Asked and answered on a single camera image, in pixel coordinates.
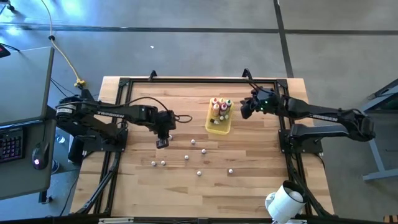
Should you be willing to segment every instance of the yellow basket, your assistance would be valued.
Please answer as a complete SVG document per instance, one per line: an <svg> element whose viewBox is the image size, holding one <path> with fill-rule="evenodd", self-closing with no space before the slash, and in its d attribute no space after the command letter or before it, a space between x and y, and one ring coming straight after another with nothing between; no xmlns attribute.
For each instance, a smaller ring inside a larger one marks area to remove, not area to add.
<svg viewBox="0 0 398 224"><path fill-rule="evenodd" d="M209 110L207 111L207 118L206 118L206 124L205 128L207 132L213 133L213 134L228 134L229 130L231 129L231 121L232 121L232 114L233 114L233 108L234 108L234 102L232 102L232 105L228 111L228 116L229 118L226 121L220 121L218 118L219 116L213 116L213 105L211 103L211 99L209 102ZM213 124L210 122L210 119L214 119L219 121L219 124Z"/></svg>

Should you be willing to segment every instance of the wooden table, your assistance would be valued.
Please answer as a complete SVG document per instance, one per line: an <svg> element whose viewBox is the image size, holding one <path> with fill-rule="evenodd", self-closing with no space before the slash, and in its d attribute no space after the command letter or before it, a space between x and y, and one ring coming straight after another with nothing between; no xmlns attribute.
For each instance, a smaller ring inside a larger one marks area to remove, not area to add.
<svg viewBox="0 0 398 224"><path fill-rule="evenodd" d="M104 77L99 99L115 102L119 78ZM308 101L303 79L287 81L292 97ZM129 125L112 216L269 218L265 197L287 180L287 168L279 149L278 117L261 113L253 113L247 120L241 117L239 101L250 96L250 91L251 87L242 83L135 83L131 99L155 97L175 114L190 114L193 120L177 123L176 130L170 132L174 139L166 149L156 149L156 136L147 128ZM211 97L229 98L237 105L231 131L225 136L206 132ZM151 100L137 103L161 108ZM101 120L110 122L109 118ZM297 123L313 125L311 119ZM194 146L191 139L197 142ZM83 161L71 212L81 208L98 185L103 157L103 152L95 152ZM321 161L311 154L303 154L302 158L309 189L333 213ZM158 166L152 167L151 161ZM107 194L105 190L103 207Z"/></svg>

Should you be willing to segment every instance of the concrete floor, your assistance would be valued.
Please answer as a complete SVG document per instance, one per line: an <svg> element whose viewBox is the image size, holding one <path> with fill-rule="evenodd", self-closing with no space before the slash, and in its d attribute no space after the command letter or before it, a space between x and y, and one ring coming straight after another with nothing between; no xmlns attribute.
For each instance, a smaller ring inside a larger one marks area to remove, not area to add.
<svg viewBox="0 0 398 224"><path fill-rule="evenodd" d="M255 77L287 77L278 33L89 32L82 27L101 31L111 30L110 27L118 31L123 31L118 27L277 29L272 0L45 2L54 24L81 28L81 31L56 31L54 35L88 82L92 94L99 92L105 75L148 75L151 70L160 76L238 77L247 67ZM0 14L3 25L0 42L20 49L50 46L48 30L14 27L49 23L40 0L12 0L12 3L18 13L5 9ZM279 0L279 3L286 29L398 30L395 0ZM304 78L313 104L358 107L369 94L398 77L397 35L288 34L286 39L294 77ZM73 89L75 77L59 53L55 54L52 77L77 92ZM55 106L61 98L52 86L49 105ZM396 117L377 120L386 119L391 121ZM398 128L386 122L381 125L388 133L396 133ZM362 181L362 175L376 171L367 144L345 138L324 139L322 144L337 215L381 221L384 215L397 213L398 178ZM386 167L397 168L398 152L386 152L394 144L383 139L380 145ZM60 155L66 154L65 148L55 150L62 152ZM54 175L50 191L56 197L48 205L37 204L36 195L0 201L1 208L19 203L17 210L1 209L0 220L59 215L74 179L74 172Z"/></svg>

